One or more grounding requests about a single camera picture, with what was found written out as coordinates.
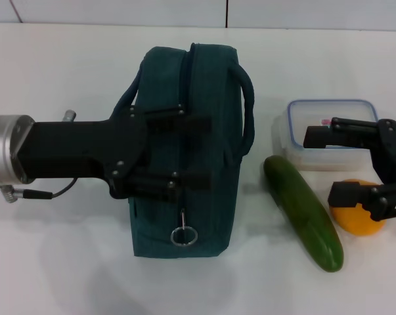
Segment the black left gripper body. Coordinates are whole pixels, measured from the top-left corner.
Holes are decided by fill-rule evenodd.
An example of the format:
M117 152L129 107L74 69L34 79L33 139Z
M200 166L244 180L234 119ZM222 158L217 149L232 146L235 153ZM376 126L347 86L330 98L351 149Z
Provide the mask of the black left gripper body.
M147 136L139 110L123 110L104 121L38 122L17 157L29 179L101 179L121 200L135 193L131 177L141 164Z

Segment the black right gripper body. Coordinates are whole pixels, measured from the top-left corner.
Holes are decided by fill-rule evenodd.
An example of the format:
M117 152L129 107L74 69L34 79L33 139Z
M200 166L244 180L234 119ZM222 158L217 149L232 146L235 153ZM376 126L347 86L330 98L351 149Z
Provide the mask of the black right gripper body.
M380 119L377 130L377 145L370 151L372 165L391 196L396 197L396 121Z

